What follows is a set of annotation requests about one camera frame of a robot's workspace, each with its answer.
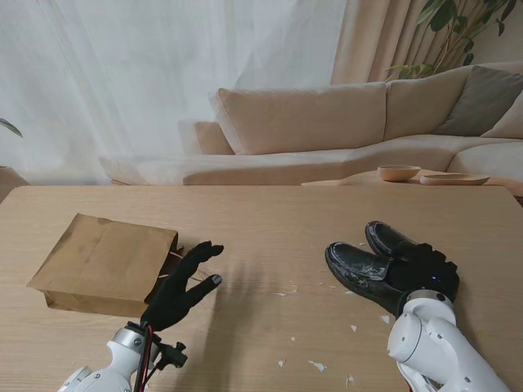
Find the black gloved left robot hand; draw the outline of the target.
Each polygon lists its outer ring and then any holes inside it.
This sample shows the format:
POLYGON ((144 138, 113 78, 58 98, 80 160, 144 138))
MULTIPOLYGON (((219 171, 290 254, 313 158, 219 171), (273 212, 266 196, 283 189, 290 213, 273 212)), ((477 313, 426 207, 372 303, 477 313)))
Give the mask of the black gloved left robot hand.
POLYGON ((189 278, 197 272, 199 265, 219 256, 223 250, 222 245, 213 245, 211 241, 200 243, 191 249, 165 278, 141 316, 141 324, 151 326, 154 332, 161 332, 179 323, 221 284, 221 275, 213 274, 196 286, 187 288, 189 278))

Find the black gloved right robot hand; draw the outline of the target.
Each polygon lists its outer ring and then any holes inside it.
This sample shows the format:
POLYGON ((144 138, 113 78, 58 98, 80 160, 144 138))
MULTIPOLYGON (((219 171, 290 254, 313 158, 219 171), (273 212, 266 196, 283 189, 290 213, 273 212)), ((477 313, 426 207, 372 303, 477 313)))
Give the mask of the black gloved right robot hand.
POLYGON ((402 292, 427 289, 455 301, 458 293, 458 267, 446 255, 427 243, 402 242, 391 254, 386 281, 402 292))

